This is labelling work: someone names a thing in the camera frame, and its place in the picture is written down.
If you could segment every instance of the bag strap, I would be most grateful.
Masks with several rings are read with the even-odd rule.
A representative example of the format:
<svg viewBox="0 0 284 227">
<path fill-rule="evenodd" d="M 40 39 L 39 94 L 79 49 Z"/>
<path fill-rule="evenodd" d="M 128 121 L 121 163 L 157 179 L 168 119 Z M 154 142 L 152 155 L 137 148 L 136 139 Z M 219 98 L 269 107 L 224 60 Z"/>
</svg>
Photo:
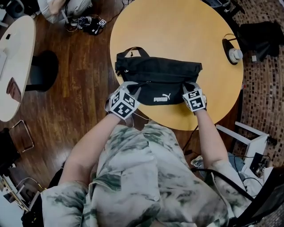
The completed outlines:
<svg viewBox="0 0 284 227">
<path fill-rule="evenodd" d="M 147 52 L 146 52 L 143 48 L 141 48 L 141 47 L 132 47 L 132 48 L 129 48 L 129 49 L 127 49 L 126 51 L 117 54 L 117 57 L 122 57 L 122 58 L 124 58 L 131 50 L 138 50 L 138 52 L 139 52 L 139 54 L 141 55 L 141 57 L 149 57 L 149 55 L 147 54 Z"/>
<path fill-rule="evenodd" d="M 225 181 L 226 183 L 231 185 L 234 189 L 236 189 L 238 191 L 238 193 L 240 193 L 242 196 L 244 196 L 248 200 L 250 200 L 250 201 L 254 200 L 254 198 L 250 194 L 248 194 L 244 189 L 242 189 L 239 185 L 237 185 L 235 182 L 233 182 L 232 180 L 230 180 L 229 178 L 227 178 L 226 176 L 224 176 L 223 174 L 221 174 L 221 173 L 219 173 L 215 170 L 205 169 L 205 168 L 192 168 L 191 171 L 192 172 L 196 172 L 196 171 L 211 172 L 215 176 L 220 177 L 223 181 Z"/>
</svg>

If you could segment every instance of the wooden floor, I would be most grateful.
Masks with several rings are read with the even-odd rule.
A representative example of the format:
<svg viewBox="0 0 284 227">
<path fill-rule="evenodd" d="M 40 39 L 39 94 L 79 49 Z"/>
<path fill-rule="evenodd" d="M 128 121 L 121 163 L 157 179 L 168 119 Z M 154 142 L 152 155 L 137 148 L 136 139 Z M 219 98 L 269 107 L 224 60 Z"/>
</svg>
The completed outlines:
<svg viewBox="0 0 284 227">
<path fill-rule="evenodd" d="M 121 7 L 121 1 L 99 0 L 94 4 L 93 13 L 110 20 Z M 55 52 L 59 59 L 58 77 L 45 93 L 26 92 L 16 116 L 10 122 L 0 122 L 0 129 L 10 127 L 20 119 L 26 121 L 35 148 L 22 153 L 16 165 L 23 173 L 22 177 L 32 177 L 46 187 L 73 146 L 105 116 L 105 100 L 118 87 L 109 54 L 115 20 L 98 36 L 83 31 L 69 33 L 63 26 L 48 23 L 41 15 L 35 18 L 35 22 L 34 55 L 44 50 Z M 236 116 L 237 105 L 219 124 L 233 129 Z M 146 122 L 135 116 L 138 128 Z M 174 132 L 183 147 L 191 132 Z M 15 130 L 12 136 L 19 149 L 28 146 L 23 128 Z M 230 148 L 232 139 L 226 135 L 222 138 L 226 147 Z M 200 151 L 198 132 L 194 134 L 188 149 Z"/>
</svg>

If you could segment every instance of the person's right hand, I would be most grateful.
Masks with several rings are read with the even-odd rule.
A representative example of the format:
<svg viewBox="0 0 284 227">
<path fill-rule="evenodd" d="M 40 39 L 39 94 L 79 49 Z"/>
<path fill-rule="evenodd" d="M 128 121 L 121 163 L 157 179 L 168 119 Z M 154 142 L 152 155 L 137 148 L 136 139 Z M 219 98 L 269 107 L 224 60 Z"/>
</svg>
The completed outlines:
<svg viewBox="0 0 284 227">
<path fill-rule="evenodd" d="M 202 89 L 197 83 L 185 82 L 182 85 L 183 88 L 183 99 L 186 106 L 192 111 L 198 111 L 205 109 L 207 105 L 207 98 L 202 93 Z"/>
</svg>

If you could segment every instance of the table base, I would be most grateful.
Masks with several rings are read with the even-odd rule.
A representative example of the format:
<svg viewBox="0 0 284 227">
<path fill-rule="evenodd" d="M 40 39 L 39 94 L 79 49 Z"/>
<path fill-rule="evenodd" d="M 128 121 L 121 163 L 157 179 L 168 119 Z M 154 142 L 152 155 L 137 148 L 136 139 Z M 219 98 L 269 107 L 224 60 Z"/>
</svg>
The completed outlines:
<svg viewBox="0 0 284 227">
<path fill-rule="evenodd" d="M 58 59 L 54 52 L 44 51 L 39 56 L 33 56 L 30 70 L 31 85 L 26 86 L 26 91 L 49 90 L 54 84 L 58 73 Z"/>
</svg>

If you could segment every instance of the tie-dye shirt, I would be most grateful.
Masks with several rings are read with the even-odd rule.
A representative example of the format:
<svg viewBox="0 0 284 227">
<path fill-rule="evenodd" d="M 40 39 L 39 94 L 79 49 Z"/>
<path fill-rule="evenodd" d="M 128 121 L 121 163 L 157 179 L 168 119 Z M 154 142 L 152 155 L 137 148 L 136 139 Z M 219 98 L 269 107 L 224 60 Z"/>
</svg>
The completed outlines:
<svg viewBox="0 0 284 227">
<path fill-rule="evenodd" d="M 243 187 L 228 161 L 210 167 Z M 42 192 L 45 227 L 224 226 L 249 201 L 218 177 L 190 170 L 174 133 L 118 125 L 88 187 L 66 182 Z"/>
</svg>

